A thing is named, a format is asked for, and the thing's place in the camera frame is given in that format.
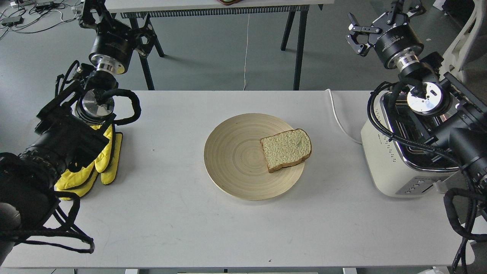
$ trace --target black cable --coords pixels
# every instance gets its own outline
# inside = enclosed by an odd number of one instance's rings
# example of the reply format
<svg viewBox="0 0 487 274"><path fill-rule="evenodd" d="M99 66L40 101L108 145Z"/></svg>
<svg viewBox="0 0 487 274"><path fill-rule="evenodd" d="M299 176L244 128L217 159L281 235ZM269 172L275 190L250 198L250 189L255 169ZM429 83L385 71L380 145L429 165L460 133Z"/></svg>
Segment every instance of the black cable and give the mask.
<svg viewBox="0 0 487 274"><path fill-rule="evenodd" d="M22 14L20 15L17 15L17 16L22 16L25 14L26 10L24 8L18 8L16 11L14 11L13 13L11 13L9 16L7 16L7 18L11 17L12 15L14 15L15 13L19 12L19 11L23 11Z"/></svg>
<svg viewBox="0 0 487 274"><path fill-rule="evenodd" d="M40 19L41 19L43 16L45 16L45 14L44 14L44 15L39 16L39 17L38 17L38 18L36 18L36 19L34 19L32 22L28 23L27 25L20 26L20 27L19 27L19 29L17 29L17 31L18 31L18 30L23 30L23 29L25 29L25 28L27 28L27 27L29 27L29 26L31 26L31 25L33 25L33 24L37 23L37 22L38 22L38 21L39 21L39 20L40 20Z"/></svg>
<svg viewBox="0 0 487 274"><path fill-rule="evenodd" d="M33 245L51 245L55 247L61 247L66 250L76 251L79 253L93 253L94 252L94 240L87 236L84 232L82 232L77 226L74 225L74 220L76 219L77 213L79 211L80 206L80 199L79 196L75 193L71 192L57 192L54 191L54 195L57 198L66 197L73 200L73 205L66 216L62 209L57 205L58 212L61 213L61 216L64 220L60 220L60 217L55 214L55 218L59 221L60 227L56 229L50 228L42 228L40 230L10 230L10 231L0 231L0 240L2 241L10 241L16 244L19 243L26 243L26 244L33 244ZM36 240L27 240L31 236L45 236L45 237L68 237L68 238L75 238L84 243L89 244L89 248L87 249L77 249L72 248L69 246L51 243L51 242L42 242Z"/></svg>
<svg viewBox="0 0 487 274"><path fill-rule="evenodd" d="M54 97L59 95L59 81L64 78L64 74L60 74L56 77L56 85L54 87Z"/></svg>
<svg viewBox="0 0 487 274"><path fill-rule="evenodd" d="M469 190L466 189L459 189L459 188L452 188L449 189L446 193L445 196L443 197L443 201L445 203L445 208L447 210L447 217L448 221L450 222L450 225L452 226L453 230L457 232L460 236L467 238L468 240L475 240L477 242L486 242L487 241L487 234L472 234L468 230L471 229L471 227L464 228L461 226L460 221L458 220L458 214L455 210L455 207L453 205L453 198L455 196L462 196L462 197L467 197L471 198L478 201L487 201L487 197L473 193Z"/></svg>
<svg viewBox="0 0 487 274"><path fill-rule="evenodd" d="M108 98L111 98L113 96L122 96L122 97L128 97L132 101L132 109L133 109L133 116L129 118L124 118L120 120L115 120L113 121L114 124L116 125L126 125L130 124L132 122L137 121L139 119L140 114L142 112L142 109L140 108L140 101L139 97L137 97L137 94L135 94L133 91L128 90L128 89L111 89L108 90L107 92L103 93L100 98L97 98L96 101L98 104L103 104L106 102Z"/></svg>
<svg viewBox="0 0 487 274"><path fill-rule="evenodd" d="M0 20L1 20L1 18L2 18L3 16L5 16L5 12L7 11L7 9L8 9L8 8L9 8L9 6L7 6L7 7L6 7L6 8L3 10L3 12L0 12Z"/></svg>
<svg viewBox="0 0 487 274"><path fill-rule="evenodd" d="M468 190L474 193L475 187L473 185L471 177L468 175L468 173L465 170L462 172L462 174L465 177L465 181L467 182ZM477 217L477 202L478 201L475 199L472 198L468 199L467 219L465 220L465 231L466 233L469 234L472 232L475 218ZM463 273L467 274L467 258L466 258L467 244L468 244L468 239L465 237L462 238L460 247L458 248L457 254L455 255L455 258L451 264L454 273L458 267L458 263L461 261Z"/></svg>
<svg viewBox="0 0 487 274"><path fill-rule="evenodd" d="M50 11L52 11L53 9L62 10L62 9L65 9L66 7L68 7L68 5L67 4L64 4L64 0L63 0L60 3L53 3L52 5L46 5L46 6L42 6L42 7L33 6L29 10L29 14L31 15L31 14L34 14L34 13L39 13L41 15L45 15L45 14L49 13Z"/></svg>
<svg viewBox="0 0 487 274"><path fill-rule="evenodd" d="M75 68L75 66L79 67L79 61L78 60L74 60L73 63L69 66L68 71L66 71L66 74L64 75L64 79L61 83L61 89L58 92L61 92L64 90L64 86L66 85L66 81L69 77L69 74L71 74L71 71Z"/></svg>
<svg viewBox="0 0 487 274"><path fill-rule="evenodd" d="M33 33L39 33L39 32L43 32L43 31L46 31L46 30L50 30L50 29L52 29L52 28L54 28L54 27L56 27L56 26L58 26L58 25L61 25L61 24L63 24L63 23L72 22L72 21L74 21L74 20L76 20L76 17L75 17L75 18L72 18L72 19L69 19L69 20L66 20L66 21L61 21L61 22L59 22L59 23L57 23L57 24L55 24L55 25L53 25L53 26L50 26L50 27L48 27L48 28L45 28L45 29L43 29L43 30L38 30L38 31L33 31L33 32L21 32L21 31L14 30L14 29L13 29L12 31L14 31L14 32L16 32L16 33L22 33L22 34L33 34Z"/></svg>
<svg viewBox="0 0 487 274"><path fill-rule="evenodd" d="M397 98L401 94L402 89L406 85L414 86L417 90L421 90L423 88L423 82L413 79L413 78L403 78L399 81L393 88L392 94L389 99L388 107L389 109L394 109L394 104L397 101Z"/></svg>
<svg viewBox="0 0 487 274"><path fill-rule="evenodd" d="M7 34L8 30L5 31L1 36L0 36L0 40Z"/></svg>

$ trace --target oven mitt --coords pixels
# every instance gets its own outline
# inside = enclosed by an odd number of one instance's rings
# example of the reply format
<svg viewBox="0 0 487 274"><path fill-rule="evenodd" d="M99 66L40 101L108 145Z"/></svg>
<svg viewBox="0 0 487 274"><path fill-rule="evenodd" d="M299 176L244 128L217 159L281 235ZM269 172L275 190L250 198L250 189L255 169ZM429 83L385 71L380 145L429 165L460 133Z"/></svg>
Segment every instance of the oven mitt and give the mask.
<svg viewBox="0 0 487 274"><path fill-rule="evenodd" d="M89 166L82 168L79 172L67 170L61 175L55 184L58 191L73 192L83 197L93 187L98 175L101 174L101 182L105 185L115 180L123 134L114 133L114 128L115 126L111 125L103 134L109 139L109 143Z"/></svg>

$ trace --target wooden plate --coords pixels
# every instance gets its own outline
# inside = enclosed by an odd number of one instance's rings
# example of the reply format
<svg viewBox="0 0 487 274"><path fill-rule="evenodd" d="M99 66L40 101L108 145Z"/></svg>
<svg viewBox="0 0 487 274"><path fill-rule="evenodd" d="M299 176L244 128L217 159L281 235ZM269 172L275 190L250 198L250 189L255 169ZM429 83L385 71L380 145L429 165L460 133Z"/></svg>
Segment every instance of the wooden plate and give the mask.
<svg viewBox="0 0 487 274"><path fill-rule="evenodd" d="M291 129L283 120L260 113L225 120L206 140L204 155L209 176L223 191L246 200L283 194L301 176L304 162L269 173L259 140Z"/></svg>

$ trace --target table leg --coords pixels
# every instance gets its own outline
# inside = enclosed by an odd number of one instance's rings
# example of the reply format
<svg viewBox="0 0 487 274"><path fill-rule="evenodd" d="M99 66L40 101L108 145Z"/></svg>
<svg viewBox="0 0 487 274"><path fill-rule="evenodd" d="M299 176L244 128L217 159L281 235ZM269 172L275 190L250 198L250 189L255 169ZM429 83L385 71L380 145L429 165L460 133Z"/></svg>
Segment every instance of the table leg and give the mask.
<svg viewBox="0 0 487 274"><path fill-rule="evenodd" d="M161 47L161 42L159 42L159 38L156 38L156 39L155 39L155 44L154 44L154 46L155 46L155 49L157 50L157 54L159 54L159 57L164 57L164 56L166 56L166 55L164 54L164 51L162 50L162 47Z"/></svg>
<svg viewBox="0 0 487 274"><path fill-rule="evenodd" d="M294 86L293 90L300 89L301 65L303 62L304 36L306 34L306 21L308 20L308 11L301 11L300 29L298 32L298 48L296 51L296 67L294 69Z"/></svg>
<svg viewBox="0 0 487 274"><path fill-rule="evenodd" d="M286 29L284 30L284 37L282 38L281 50L285 51L287 46L287 40L289 39L289 33L291 32L291 27L293 26L295 11L290 11L287 16Z"/></svg>
<svg viewBox="0 0 487 274"><path fill-rule="evenodd" d="M137 23L137 18L130 18L130 25L132 29L138 29L139 24ZM144 77L146 78L147 89L155 90L154 89L154 82L152 82L152 76L150 75L150 68L149 62L147 62L146 58L143 58L139 55L140 64L142 65L142 71L144 71Z"/></svg>

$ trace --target table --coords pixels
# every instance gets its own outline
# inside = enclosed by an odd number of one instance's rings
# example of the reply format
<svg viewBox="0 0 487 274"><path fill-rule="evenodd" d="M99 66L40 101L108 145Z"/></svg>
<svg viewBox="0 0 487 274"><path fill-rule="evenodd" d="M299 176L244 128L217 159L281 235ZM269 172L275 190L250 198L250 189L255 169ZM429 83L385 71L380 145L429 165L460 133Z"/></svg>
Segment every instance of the table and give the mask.
<svg viewBox="0 0 487 274"><path fill-rule="evenodd" d="M332 4L334 2L335 0L244 0L231 6L225 6L216 0L108 0L105 5L113 15L120 13L122 18L129 18L132 28L138 28L137 18L144 18L147 14L151 17L178 17L289 12L281 43L282 51L286 49L295 13L299 11L300 25L293 84L293 90L299 90L309 5L318 4L321 9L323 4ZM155 48L160 57L165 56L159 41L156 43ZM154 90L147 59L140 57L140 61L147 87L149 90Z"/></svg>
<svg viewBox="0 0 487 274"><path fill-rule="evenodd" d="M3 267L235 268L449 265L461 238L441 194L398 199L374 188L362 147L337 126L325 91L139 91L141 118L124 133L119 171L81 200L76 224L93 254L19 245ZM355 138L367 91L334 92ZM131 115L116 98L118 117ZM303 174L285 194L245 201L206 173L206 138L243 113L279 117L313 144ZM468 262L473 261L467 246Z"/></svg>

